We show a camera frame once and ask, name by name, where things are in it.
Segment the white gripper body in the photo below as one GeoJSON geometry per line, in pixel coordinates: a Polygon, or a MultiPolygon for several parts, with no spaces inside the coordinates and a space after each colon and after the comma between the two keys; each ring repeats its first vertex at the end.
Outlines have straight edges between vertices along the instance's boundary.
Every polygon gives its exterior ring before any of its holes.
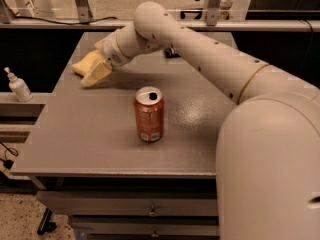
{"type": "Polygon", "coordinates": [[[126,57],[120,50],[117,43],[117,34],[109,34],[102,42],[101,52],[105,59],[114,67],[121,67],[128,64],[131,59],[126,57]]]}

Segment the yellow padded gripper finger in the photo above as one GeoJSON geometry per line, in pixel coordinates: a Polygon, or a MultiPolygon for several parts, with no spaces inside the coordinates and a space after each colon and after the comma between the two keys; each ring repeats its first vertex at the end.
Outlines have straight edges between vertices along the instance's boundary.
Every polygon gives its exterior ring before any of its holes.
{"type": "Polygon", "coordinates": [[[106,61],[95,60],[84,74],[81,84],[85,87],[96,85],[112,72],[112,65],[106,61]]]}
{"type": "Polygon", "coordinates": [[[97,42],[95,43],[95,48],[98,49],[98,50],[101,50],[101,49],[103,48],[103,44],[104,44],[104,42],[105,42],[105,39],[106,39],[106,38],[97,41],[97,42]]]}

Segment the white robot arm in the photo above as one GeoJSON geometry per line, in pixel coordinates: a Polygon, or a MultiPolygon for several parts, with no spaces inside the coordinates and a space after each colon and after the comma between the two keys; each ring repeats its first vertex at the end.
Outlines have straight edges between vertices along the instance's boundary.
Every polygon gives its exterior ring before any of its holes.
{"type": "Polygon", "coordinates": [[[83,84],[157,48],[173,48],[236,103],[217,141],[221,240],[320,240],[318,88],[180,25],[161,5],[98,41],[83,84]]]}

